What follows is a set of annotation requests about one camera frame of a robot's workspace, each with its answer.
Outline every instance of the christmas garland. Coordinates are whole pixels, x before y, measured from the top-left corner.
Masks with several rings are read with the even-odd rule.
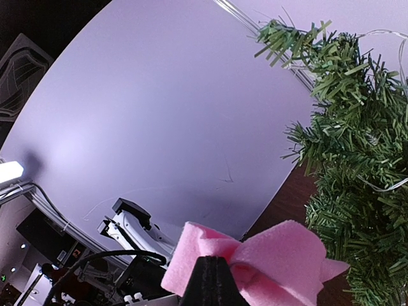
[[[333,259],[347,261],[355,302],[400,306],[408,281],[408,102],[381,58],[361,54],[357,35],[301,31],[272,20],[259,33],[275,65],[316,77],[310,127],[288,128],[292,155],[317,178],[307,224]]]

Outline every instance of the white table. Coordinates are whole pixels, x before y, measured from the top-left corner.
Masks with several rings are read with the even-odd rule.
[[[45,75],[0,155],[96,231],[118,197],[178,237],[195,221],[240,238],[293,165],[286,125],[312,100],[212,0],[113,0]]]

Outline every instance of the lamp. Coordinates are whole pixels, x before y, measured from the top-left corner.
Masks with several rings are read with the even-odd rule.
[[[23,171],[23,167],[16,161],[0,164],[0,184],[21,177]]]

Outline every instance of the artificial pine garland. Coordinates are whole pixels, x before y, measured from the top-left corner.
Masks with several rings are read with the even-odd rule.
[[[301,31],[272,20],[258,41],[273,66],[310,70],[317,98],[310,127],[288,128],[298,164],[317,178],[307,224],[329,257],[347,261],[356,304],[399,306],[408,281],[408,102],[405,84],[381,58],[360,54],[358,37]]]

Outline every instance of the pink cloth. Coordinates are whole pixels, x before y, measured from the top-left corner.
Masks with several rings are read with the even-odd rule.
[[[326,259],[320,239],[294,221],[243,243],[187,222],[162,287],[183,296],[200,256],[224,257],[241,295],[253,306],[315,306],[322,282],[349,268],[342,261]]]

